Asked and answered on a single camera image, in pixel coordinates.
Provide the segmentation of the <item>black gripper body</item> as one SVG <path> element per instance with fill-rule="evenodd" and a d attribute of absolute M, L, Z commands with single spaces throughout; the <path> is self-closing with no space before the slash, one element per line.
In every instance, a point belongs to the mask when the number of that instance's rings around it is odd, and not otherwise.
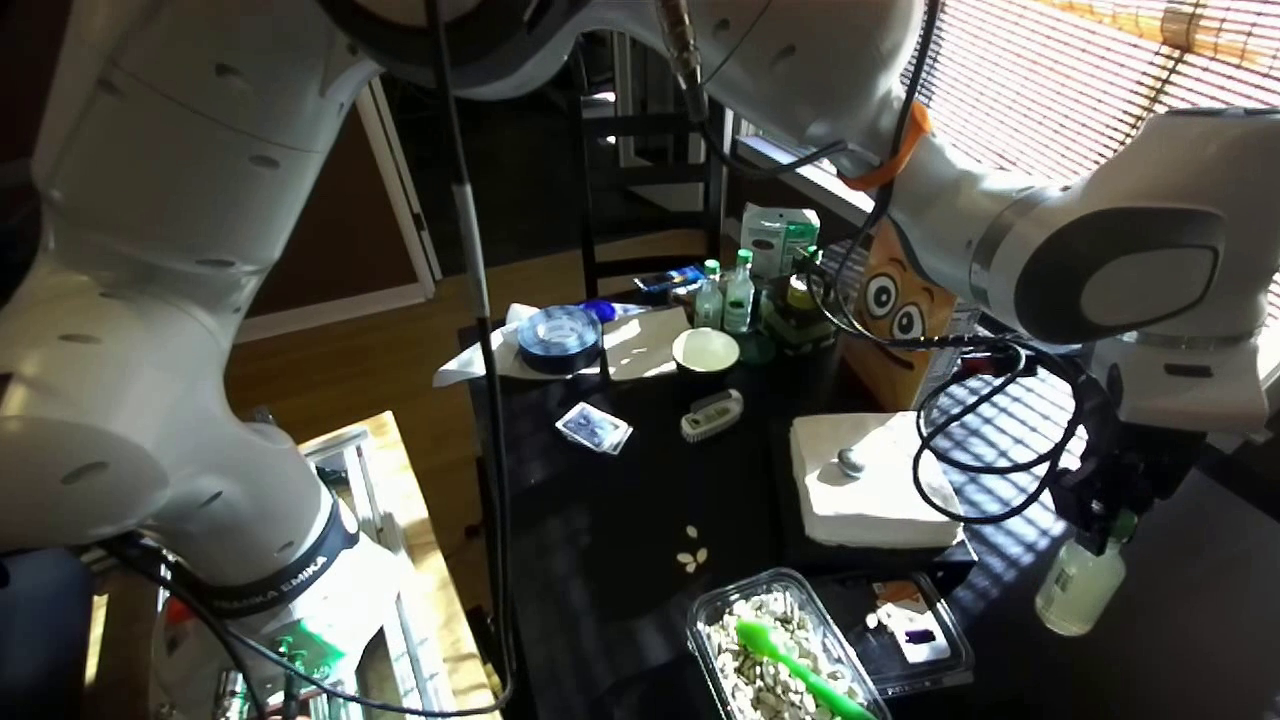
<path fill-rule="evenodd" d="M 1139 518 L 1183 485 L 1202 454 L 1202 435 L 1127 423 L 1101 382 L 1076 391 L 1076 418 L 1086 423 L 1082 462 L 1058 467 L 1050 490 L 1071 541 L 1101 555 L 1119 518 Z"/>

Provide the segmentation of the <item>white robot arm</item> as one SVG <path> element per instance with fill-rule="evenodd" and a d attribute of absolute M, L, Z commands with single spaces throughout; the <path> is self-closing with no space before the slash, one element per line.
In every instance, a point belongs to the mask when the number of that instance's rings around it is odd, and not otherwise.
<path fill-rule="evenodd" d="M 1126 418 L 1251 426 L 1280 118 L 1174 107 L 1082 180 L 970 165 L 907 85 L 928 0 L 552 0 L 455 64 L 471 99 L 544 85 L 585 33 L 884 191 L 918 266 L 1028 341 L 1094 345 Z M 7 548 L 157 536 L 236 622 L 369 618 L 389 555 L 300 447 L 232 415 L 223 365 L 379 71 L 430 77 L 414 0 L 77 0 L 34 180 L 39 249 L 6 307 Z"/>

